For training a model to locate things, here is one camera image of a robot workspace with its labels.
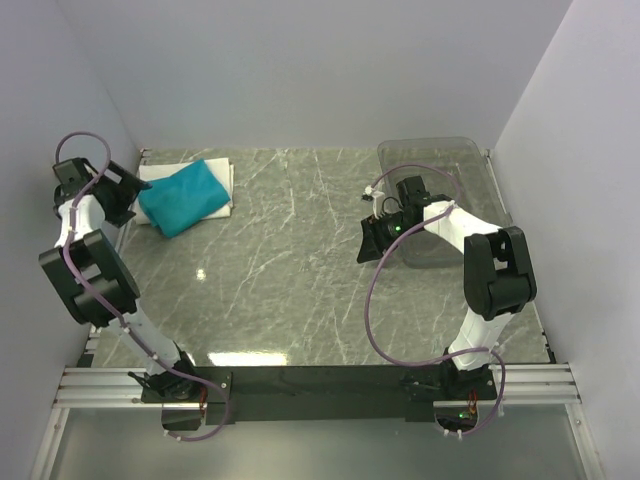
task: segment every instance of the wire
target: wire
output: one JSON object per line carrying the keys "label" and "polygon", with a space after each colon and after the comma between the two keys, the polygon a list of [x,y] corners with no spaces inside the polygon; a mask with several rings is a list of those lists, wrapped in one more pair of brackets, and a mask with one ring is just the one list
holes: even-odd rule
{"label": "wire", "polygon": [[453,202],[451,202],[451,204],[447,207],[447,209],[442,212],[439,215],[436,215],[434,217],[431,217],[421,223],[418,223],[417,225],[414,225],[413,227],[411,227],[409,230],[407,230],[406,232],[404,232],[402,235],[400,235],[398,238],[395,239],[395,241],[391,244],[391,246],[387,249],[387,251],[384,253],[384,255],[382,256],[382,258],[380,259],[380,262],[378,262],[378,265],[376,266],[376,270],[373,273],[373,277],[371,279],[371,283],[369,284],[369,289],[367,290],[367,296],[364,302],[364,327],[365,330],[367,332],[367,338],[369,339],[369,343],[371,344],[371,346],[373,347],[373,349],[376,351],[376,353],[378,355],[380,355],[382,358],[384,358],[387,362],[392,363],[394,365],[398,365],[400,367],[408,367],[408,368],[417,368],[417,367],[426,367],[427,365],[434,365],[436,363],[440,363],[440,362],[444,362],[445,360],[449,360],[451,358],[455,358],[458,357],[460,355],[465,355],[467,353],[479,353],[479,352],[488,352],[491,355],[493,355],[496,360],[498,360],[498,363],[500,364],[500,369],[502,370],[502,381],[500,382],[500,388],[498,390],[498,396],[496,398],[496,403],[493,406],[493,408],[491,409],[491,411],[489,412],[489,414],[485,417],[485,419],[477,424],[474,428],[472,428],[471,430],[468,430],[466,432],[463,432],[462,435],[466,436],[466,435],[471,435],[472,433],[476,433],[480,430],[482,430],[483,428],[485,428],[492,420],[493,418],[497,415],[498,413],[498,409],[500,408],[500,403],[502,402],[502,399],[504,397],[504,387],[505,387],[505,379],[507,376],[507,367],[504,363],[504,360],[502,359],[502,357],[498,354],[498,352],[496,352],[493,349],[487,348],[487,347],[477,347],[477,348],[466,348],[464,350],[459,350],[455,353],[449,353],[447,355],[442,355],[441,357],[437,357],[437,358],[433,358],[431,360],[425,360],[422,362],[405,362],[402,360],[396,360],[395,358],[391,357],[390,355],[388,355],[387,353],[385,353],[382,348],[380,348],[380,346],[378,345],[378,343],[375,340],[375,337],[373,336],[373,332],[371,330],[371,320],[369,318],[369,310],[370,310],[370,306],[371,306],[371,296],[373,295],[373,289],[376,285],[376,282],[378,281],[378,277],[380,276],[380,272],[382,271],[382,267],[384,267],[384,264],[387,262],[387,260],[389,259],[389,257],[391,256],[391,254],[398,248],[398,246],[404,242],[410,235],[412,235],[415,232],[418,232],[420,230],[422,230],[425,226],[433,223],[433,222],[437,222],[438,220],[445,218],[446,216],[448,216],[452,210],[454,209],[455,205],[458,203],[458,201],[460,200],[460,197],[462,196],[462,189],[460,188],[460,184],[457,182],[456,178],[451,175],[449,172],[446,172],[440,168],[431,166],[431,165],[425,165],[422,163],[405,163],[403,165],[398,165],[396,167],[393,167],[389,170],[387,170],[386,172],[384,172],[382,175],[380,175],[378,178],[376,178],[373,183],[371,184],[371,188],[375,188],[375,186],[380,182],[380,180],[382,180],[384,177],[386,177],[387,175],[389,175],[391,172],[394,172],[400,168],[405,168],[405,167],[419,167],[419,168],[426,168],[427,170],[431,170],[433,172],[436,172],[440,175],[442,175],[443,177],[447,178],[451,184],[453,185],[453,187],[456,190],[456,195],[453,199]]}
{"label": "wire", "polygon": [[385,204],[387,203],[387,200],[393,200],[394,202],[396,202],[396,204],[398,205],[398,208],[400,210],[402,210],[402,204],[400,203],[400,200],[398,200],[396,197],[386,197],[383,201],[382,201],[382,213],[389,213],[384,209]]}
{"label": "wire", "polygon": [[140,338],[138,336],[138,334],[131,327],[131,325],[127,323],[126,319],[124,318],[124,315],[120,311],[118,311],[118,309],[116,307],[114,307],[105,297],[103,297],[100,294],[100,292],[98,292],[87,281],[87,279],[82,275],[80,270],[78,270],[76,265],[73,263],[73,260],[71,259],[71,255],[69,253],[69,248],[71,246],[71,243],[73,243],[73,239],[74,239],[75,233],[76,233],[75,228],[76,228],[76,221],[77,221],[76,215],[77,215],[78,204],[80,203],[80,200],[82,200],[82,197],[84,197],[84,195],[89,191],[89,189],[91,187],[93,187],[100,180],[100,178],[106,173],[107,169],[109,168],[109,164],[111,163],[111,148],[109,147],[109,144],[107,143],[107,141],[103,137],[101,137],[100,135],[97,135],[97,134],[92,133],[92,132],[86,132],[86,131],[72,132],[72,133],[64,136],[62,138],[62,140],[60,140],[60,142],[58,143],[58,146],[56,148],[56,163],[60,162],[60,150],[62,149],[62,146],[67,142],[67,140],[69,140],[72,137],[76,137],[76,136],[92,137],[92,138],[95,138],[95,139],[99,140],[102,143],[102,145],[104,145],[104,148],[105,148],[106,153],[107,153],[107,158],[106,158],[104,166],[98,171],[97,175],[95,177],[93,177],[91,179],[91,181],[89,183],[87,183],[78,192],[78,194],[74,197],[74,199],[71,202],[71,212],[72,212],[72,215],[70,215],[70,223],[71,223],[70,230],[71,230],[71,232],[70,232],[70,235],[67,235],[67,240],[66,240],[64,246],[62,247],[62,256],[64,258],[64,261],[67,264],[67,267],[69,268],[69,270],[71,271],[73,276],[76,278],[76,280],[78,280],[80,285],[82,285],[85,288],[85,290],[91,296],[93,296],[98,301],[98,303],[100,303],[100,305],[102,305],[105,309],[107,309],[107,311],[109,311],[112,315],[114,315],[118,319],[122,329],[125,330],[125,332],[128,332],[128,335],[131,337],[131,339],[136,343],[136,345],[138,345],[144,351],[144,353],[149,358],[151,358],[154,362],[156,362],[158,365],[160,365],[167,372],[172,373],[173,375],[176,375],[178,377],[184,378],[186,380],[190,380],[192,382],[200,383],[200,384],[204,385],[205,387],[212,388],[213,390],[215,390],[218,393],[218,395],[220,395],[220,397],[222,397],[222,399],[224,400],[224,404],[225,404],[224,415],[222,417],[222,420],[220,421],[220,424],[217,425],[210,432],[205,433],[204,435],[197,436],[197,437],[183,437],[181,435],[178,435],[175,432],[168,432],[167,433],[169,436],[171,436],[171,437],[173,437],[173,438],[175,438],[175,439],[177,439],[179,441],[183,441],[183,442],[197,442],[197,441],[200,441],[200,440],[206,440],[207,438],[211,438],[215,434],[217,434],[220,430],[222,430],[224,428],[224,426],[229,421],[229,417],[231,415],[231,408],[230,408],[230,405],[229,405],[229,398],[227,397],[226,392],[219,385],[216,385],[215,383],[210,382],[209,380],[205,380],[204,378],[196,377],[194,375],[189,375],[188,373],[184,373],[184,372],[180,372],[178,370],[175,370],[170,365],[165,363],[163,360],[158,358],[156,353],[153,352],[144,343],[142,338]]}

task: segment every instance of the gray wall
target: gray wall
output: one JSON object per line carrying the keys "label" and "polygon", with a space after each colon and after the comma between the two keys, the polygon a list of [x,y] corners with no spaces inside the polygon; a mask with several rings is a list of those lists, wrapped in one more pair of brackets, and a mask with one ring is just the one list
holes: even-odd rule
{"label": "gray wall", "polygon": [[638,2],[575,0],[496,149],[612,479],[640,478],[639,18]]}
{"label": "gray wall", "polygon": [[[3,2],[0,65],[0,478],[23,479],[62,369],[75,362],[87,336],[38,266],[38,254],[59,235],[52,212],[56,143],[71,130],[93,130],[128,166],[136,148],[54,0]],[[101,148],[78,141],[65,153],[99,165]]]}
{"label": "gray wall", "polygon": [[570,0],[58,0],[145,147],[494,146]]}

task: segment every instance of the blue towel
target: blue towel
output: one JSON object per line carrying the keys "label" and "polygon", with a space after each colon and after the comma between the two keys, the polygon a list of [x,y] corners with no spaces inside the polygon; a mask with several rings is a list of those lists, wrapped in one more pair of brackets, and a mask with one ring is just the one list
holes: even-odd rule
{"label": "blue towel", "polygon": [[138,195],[151,225],[175,237],[200,219],[225,206],[230,198],[204,160],[193,162],[170,177],[149,182]]}

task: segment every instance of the folded towel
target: folded towel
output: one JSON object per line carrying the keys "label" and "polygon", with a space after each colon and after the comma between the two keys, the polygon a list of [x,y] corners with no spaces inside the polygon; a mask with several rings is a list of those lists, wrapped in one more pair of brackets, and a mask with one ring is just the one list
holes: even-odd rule
{"label": "folded towel", "polygon": [[[138,176],[140,180],[149,182],[151,180],[158,180],[159,178],[165,178],[173,175],[174,173],[188,167],[193,162],[174,163],[170,165],[140,165]],[[233,174],[234,166],[229,163],[228,158],[214,158],[205,160],[209,171],[216,177],[216,179],[222,184],[224,189],[229,194],[229,203],[227,203],[220,210],[213,212],[203,218],[225,218],[231,216],[231,209],[233,208]],[[136,214],[133,217],[133,221],[138,225],[146,225],[151,223],[149,217],[142,211],[138,200],[133,204],[133,212]]]}
{"label": "folded towel", "polygon": [[140,192],[138,202],[151,224],[167,237],[182,233],[230,200],[204,160],[149,183],[151,188]]}

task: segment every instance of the clear plastic bin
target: clear plastic bin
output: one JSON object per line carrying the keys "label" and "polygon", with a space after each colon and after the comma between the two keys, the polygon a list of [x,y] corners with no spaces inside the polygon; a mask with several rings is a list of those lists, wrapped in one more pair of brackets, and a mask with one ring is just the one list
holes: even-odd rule
{"label": "clear plastic bin", "polygon": [[[487,160],[476,144],[464,137],[420,138],[390,140],[378,146],[380,166],[385,172],[403,163],[426,163],[449,172],[462,187],[459,205],[487,222],[508,226],[508,216],[498,196]],[[398,197],[396,184],[411,176],[420,175],[432,195],[444,193],[451,198],[455,189],[442,175],[424,168],[407,167],[396,170],[384,179],[383,191]],[[397,209],[395,202],[387,202],[387,210]],[[399,254],[411,268],[439,268],[462,264],[462,254],[440,237],[423,231],[407,238],[400,245]]]}

